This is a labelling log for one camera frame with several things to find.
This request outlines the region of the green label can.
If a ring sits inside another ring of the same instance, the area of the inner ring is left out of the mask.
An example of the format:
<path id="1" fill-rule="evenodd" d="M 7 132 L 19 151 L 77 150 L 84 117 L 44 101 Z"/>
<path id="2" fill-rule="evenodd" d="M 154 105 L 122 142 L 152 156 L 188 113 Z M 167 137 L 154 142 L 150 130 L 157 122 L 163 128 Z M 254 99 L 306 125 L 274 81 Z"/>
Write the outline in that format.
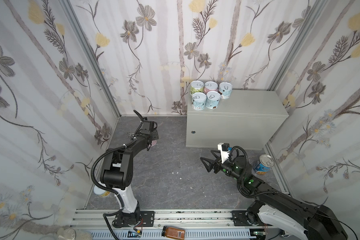
<path id="1" fill-rule="evenodd" d="M 194 93 L 203 93 L 204 92 L 204 83 L 202 81 L 192 81 L 191 82 L 191 95 Z"/>

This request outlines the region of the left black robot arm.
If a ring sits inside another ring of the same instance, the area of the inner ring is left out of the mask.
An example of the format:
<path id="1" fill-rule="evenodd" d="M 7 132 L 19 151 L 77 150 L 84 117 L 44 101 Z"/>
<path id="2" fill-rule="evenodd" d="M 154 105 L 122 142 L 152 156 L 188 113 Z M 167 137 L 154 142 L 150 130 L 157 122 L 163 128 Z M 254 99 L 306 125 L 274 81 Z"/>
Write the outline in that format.
<path id="1" fill-rule="evenodd" d="M 134 157 L 141 151 L 149 151 L 159 139 L 157 123 L 149 121 L 139 112 L 134 113 L 140 119 L 140 125 L 131 135 L 131 142 L 120 147 L 109 148 L 95 160 L 91 168 L 91 180 L 94 193 L 114 194 L 119 203 L 119 210 L 104 214 L 108 227 L 122 228 L 143 225 L 143 214 L 135 198 L 131 183 L 134 174 Z"/>

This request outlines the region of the teal can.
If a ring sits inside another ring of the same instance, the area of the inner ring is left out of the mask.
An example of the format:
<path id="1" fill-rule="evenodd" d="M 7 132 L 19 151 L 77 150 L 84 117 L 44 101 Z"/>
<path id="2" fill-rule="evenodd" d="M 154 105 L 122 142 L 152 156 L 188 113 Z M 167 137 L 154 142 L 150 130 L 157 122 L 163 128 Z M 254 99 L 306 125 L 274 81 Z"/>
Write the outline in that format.
<path id="1" fill-rule="evenodd" d="M 222 82 L 219 84 L 218 92 L 221 95 L 221 98 L 226 100 L 229 99 L 233 90 L 233 85 L 230 83 Z"/>
<path id="2" fill-rule="evenodd" d="M 221 94 L 216 91 L 209 91 L 206 94 L 206 108 L 208 109 L 216 109 L 219 106 Z"/>
<path id="3" fill-rule="evenodd" d="M 196 111 L 202 111 L 206 105 L 207 96 L 204 93 L 197 92 L 192 95 L 192 107 Z"/>

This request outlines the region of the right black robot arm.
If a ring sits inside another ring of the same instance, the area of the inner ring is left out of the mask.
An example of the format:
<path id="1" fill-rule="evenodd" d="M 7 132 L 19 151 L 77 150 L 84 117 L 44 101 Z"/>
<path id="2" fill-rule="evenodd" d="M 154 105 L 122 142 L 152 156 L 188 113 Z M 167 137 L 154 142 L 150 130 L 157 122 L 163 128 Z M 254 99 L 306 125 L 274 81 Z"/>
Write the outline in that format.
<path id="1" fill-rule="evenodd" d="M 236 180 L 239 193 L 254 202 L 246 210 L 245 223 L 272 225 L 300 240 L 346 240 L 347 224 L 338 220 L 334 212 L 324 205 L 312 205 L 296 200 L 252 174 L 246 151 L 223 144 L 211 150 L 214 159 L 201 157 L 208 172 L 223 172 Z"/>

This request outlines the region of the pink label can front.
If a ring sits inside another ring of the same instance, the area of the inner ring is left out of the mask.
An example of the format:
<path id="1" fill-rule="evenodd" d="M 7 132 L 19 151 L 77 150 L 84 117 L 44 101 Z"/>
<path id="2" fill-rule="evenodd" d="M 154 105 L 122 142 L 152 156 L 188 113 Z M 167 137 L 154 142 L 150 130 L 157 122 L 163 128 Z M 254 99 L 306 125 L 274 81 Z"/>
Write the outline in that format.
<path id="1" fill-rule="evenodd" d="M 217 91 L 219 85 L 216 82 L 208 81 L 204 84 L 204 93 L 207 94 L 210 91 Z"/>

